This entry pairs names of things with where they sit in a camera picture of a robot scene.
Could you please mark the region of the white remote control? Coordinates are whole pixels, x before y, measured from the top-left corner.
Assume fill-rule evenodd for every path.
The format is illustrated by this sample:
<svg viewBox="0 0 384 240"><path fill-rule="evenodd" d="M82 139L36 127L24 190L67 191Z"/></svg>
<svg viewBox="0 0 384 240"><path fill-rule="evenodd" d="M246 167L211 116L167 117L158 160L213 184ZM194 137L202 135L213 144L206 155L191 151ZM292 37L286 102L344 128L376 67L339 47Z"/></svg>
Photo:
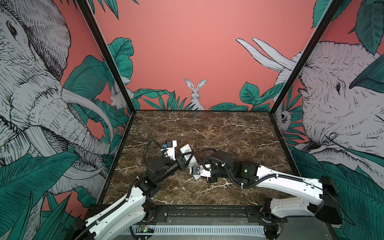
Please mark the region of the white remote control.
<svg viewBox="0 0 384 240"><path fill-rule="evenodd" d="M183 147L181 147L180 148L180 152L182 153L182 154L185 154L185 153L189 153L189 152L192 152L193 150L192 150L192 148L190 147L190 145L189 144L186 144L186 145L184 145ZM185 155L184 156L184 159L186 160L186 161L188 161L189 160L189 158L191 158L191 160L189 161L189 164L188 164L188 166L187 166L187 169L189 170L189 173L190 173L190 175L192 175L192 177L193 177L193 179L195 180L195 181L197 181L199 178L200 178L200 174L193 174L193 167L197 167L197 168L199 168L200 167L200 165L199 165L199 163L198 163L198 161L197 161L197 159L196 159L196 157L195 157L195 154L193 154L193 156L191 157L191 154L189 154L189 155Z"/></svg>

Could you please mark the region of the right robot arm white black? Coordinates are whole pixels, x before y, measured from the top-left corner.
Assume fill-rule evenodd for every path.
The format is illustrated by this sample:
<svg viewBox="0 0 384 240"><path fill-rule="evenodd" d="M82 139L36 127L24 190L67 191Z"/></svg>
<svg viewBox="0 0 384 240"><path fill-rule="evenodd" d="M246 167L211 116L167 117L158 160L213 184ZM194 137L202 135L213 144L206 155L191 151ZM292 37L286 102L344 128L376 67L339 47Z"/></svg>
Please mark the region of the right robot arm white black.
<svg viewBox="0 0 384 240"><path fill-rule="evenodd" d="M315 217L332 225L343 221L339 194L332 178L309 179L269 169L250 161L236 161L224 151L215 150L201 160L192 173L215 183L225 178L241 189L267 188L291 195L287 199L266 199L261 211L277 218Z"/></svg>

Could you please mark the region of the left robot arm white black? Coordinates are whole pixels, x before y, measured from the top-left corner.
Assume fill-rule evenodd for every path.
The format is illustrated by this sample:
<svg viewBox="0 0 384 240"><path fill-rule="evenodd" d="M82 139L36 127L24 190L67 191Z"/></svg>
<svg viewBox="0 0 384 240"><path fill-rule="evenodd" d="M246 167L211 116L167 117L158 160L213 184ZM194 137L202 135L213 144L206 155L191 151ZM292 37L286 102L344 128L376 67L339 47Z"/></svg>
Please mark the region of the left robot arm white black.
<svg viewBox="0 0 384 240"><path fill-rule="evenodd" d="M152 218L155 205L149 199L159 191L162 181L178 170L184 171L193 156L193 152L186 152L175 160L165 156L151 160L146 171L130 184L127 194L87 220L73 222L64 239L113 240L132 225Z"/></svg>

